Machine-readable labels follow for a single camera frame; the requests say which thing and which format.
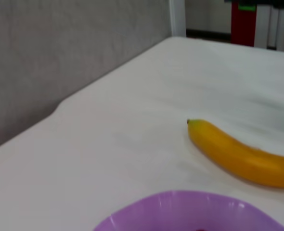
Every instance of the white table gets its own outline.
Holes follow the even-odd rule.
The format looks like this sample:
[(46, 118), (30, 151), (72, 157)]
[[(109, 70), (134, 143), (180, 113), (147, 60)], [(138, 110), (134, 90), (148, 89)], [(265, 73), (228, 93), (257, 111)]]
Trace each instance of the white table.
[(284, 154), (284, 53), (169, 38), (65, 100), (0, 147), (0, 231), (90, 231), (167, 190), (245, 200), (284, 225), (284, 191), (203, 156), (186, 120)]

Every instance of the white door frame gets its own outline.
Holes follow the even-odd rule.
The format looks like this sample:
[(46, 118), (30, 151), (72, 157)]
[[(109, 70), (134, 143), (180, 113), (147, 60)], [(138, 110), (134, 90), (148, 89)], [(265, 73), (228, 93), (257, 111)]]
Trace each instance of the white door frame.
[(280, 10), (278, 16), (277, 51), (284, 51), (284, 10)]
[(279, 10), (271, 8), (271, 18), (269, 20), (269, 32), (268, 32), (268, 46), (272, 48), (277, 47), (277, 31), (279, 22)]
[(172, 36), (186, 37), (185, 0), (169, 0)]
[(267, 48), (270, 17), (271, 6), (257, 6), (256, 31), (254, 37), (255, 47)]

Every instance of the banana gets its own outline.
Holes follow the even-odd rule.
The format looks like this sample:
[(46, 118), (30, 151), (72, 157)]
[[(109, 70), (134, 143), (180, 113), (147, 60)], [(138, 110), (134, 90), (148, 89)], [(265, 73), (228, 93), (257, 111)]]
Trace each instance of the banana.
[(284, 188), (284, 157), (249, 147), (205, 120), (188, 120), (192, 142), (206, 156), (236, 176)]

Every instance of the plastic bowl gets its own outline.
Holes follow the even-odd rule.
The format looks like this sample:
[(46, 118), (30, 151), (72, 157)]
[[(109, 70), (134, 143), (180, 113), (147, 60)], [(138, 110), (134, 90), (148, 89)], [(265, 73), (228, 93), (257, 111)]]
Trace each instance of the plastic bowl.
[(95, 231), (284, 231), (254, 206), (207, 192), (159, 193), (112, 214)]

